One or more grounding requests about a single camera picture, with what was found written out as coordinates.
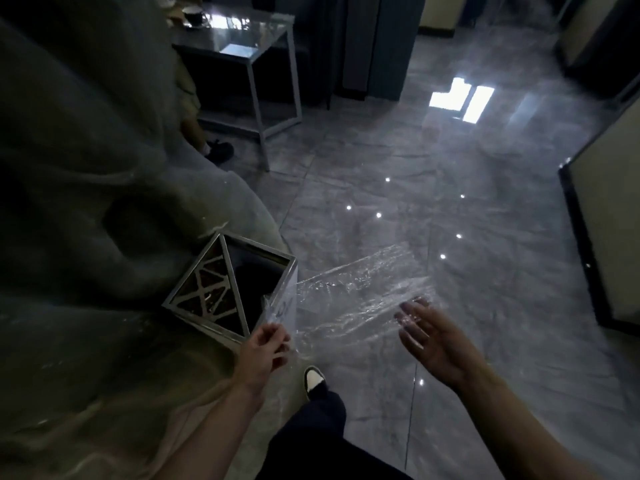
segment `shoe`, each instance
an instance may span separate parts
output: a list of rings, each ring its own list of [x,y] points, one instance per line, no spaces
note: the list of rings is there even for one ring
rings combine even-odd
[[[305,391],[307,393],[307,398],[309,400],[311,400],[311,397],[309,396],[310,393],[313,391],[313,389],[315,389],[315,387],[318,387],[318,386],[324,386],[321,388],[325,389],[326,379],[324,379],[323,373],[320,372],[320,370],[317,367],[310,365],[305,370]]]
[[[215,141],[208,141],[207,144],[211,147],[211,151],[206,156],[206,159],[214,165],[219,166],[222,163],[231,160],[234,156],[234,145],[231,143],[217,139]]]

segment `glass table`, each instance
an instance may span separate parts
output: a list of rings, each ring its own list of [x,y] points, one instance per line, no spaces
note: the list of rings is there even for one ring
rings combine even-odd
[[[202,27],[192,27],[188,22],[183,27],[171,29],[172,44],[179,52],[206,55],[242,63],[246,66],[253,99],[253,112],[257,127],[224,122],[202,112],[200,120],[223,130],[236,130],[260,140],[262,165],[269,170],[269,159],[265,140],[287,128],[302,122],[300,88],[296,51],[293,44],[293,23],[295,17],[279,13],[268,13],[244,7],[226,7],[204,3],[205,23]],[[289,46],[289,63],[293,85],[296,115],[274,126],[265,127],[260,113],[260,102],[255,88],[253,63],[271,48],[280,37],[286,35]]]

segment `black shoe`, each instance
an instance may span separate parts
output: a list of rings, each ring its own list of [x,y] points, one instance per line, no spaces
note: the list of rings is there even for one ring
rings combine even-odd
[[[207,144],[211,147],[211,151],[205,158],[215,165],[219,166],[234,156],[234,145],[231,143],[217,139],[208,141]]]
[[[326,396],[329,388],[326,385],[324,375],[317,367],[310,365],[305,370],[305,392],[309,401],[322,399]]]

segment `cup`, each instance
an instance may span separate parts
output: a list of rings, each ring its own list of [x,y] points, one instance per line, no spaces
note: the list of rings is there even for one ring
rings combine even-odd
[[[199,27],[204,23],[204,11],[199,6],[186,6],[182,9],[187,22],[194,27]]]

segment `white metal table frame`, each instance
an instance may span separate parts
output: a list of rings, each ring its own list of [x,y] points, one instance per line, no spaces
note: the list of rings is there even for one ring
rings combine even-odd
[[[199,121],[206,123],[213,128],[217,128],[220,130],[235,130],[240,134],[245,134],[247,136],[257,137],[260,142],[260,162],[262,167],[269,171],[271,169],[269,165],[268,152],[266,148],[266,139],[269,136],[273,136],[281,131],[284,131],[287,128],[290,128],[294,125],[297,125],[302,122],[302,104],[300,102],[300,87],[298,85],[298,65],[296,63],[296,48],[293,40],[293,16],[287,16],[289,23],[287,23],[286,30],[283,34],[277,36],[273,43],[270,46],[259,50],[251,58],[246,58],[242,60],[240,57],[234,57],[227,54],[222,54],[219,52],[213,51],[202,51],[202,50],[194,50],[186,45],[174,45],[176,49],[184,50],[185,52],[194,52],[199,55],[208,55],[212,57],[217,57],[220,59],[226,59],[233,62],[244,63],[246,66],[247,75],[249,76],[249,85],[251,87],[251,97],[253,100],[253,113],[255,115],[255,120],[257,124],[257,128],[251,128],[246,125],[229,123],[227,121],[221,121],[216,119],[212,115],[208,114],[207,111],[201,111],[200,116],[198,117]],[[291,71],[291,82],[293,86],[293,99],[294,104],[296,106],[296,115],[287,120],[281,121],[273,126],[265,127],[264,122],[262,120],[262,112],[260,111],[260,101],[258,99],[258,92],[255,86],[255,76],[253,74],[253,63],[256,62],[268,49],[273,47],[273,45],[279,40],[284,34],[287,37],[287,45],[289,49],[289,68]]]

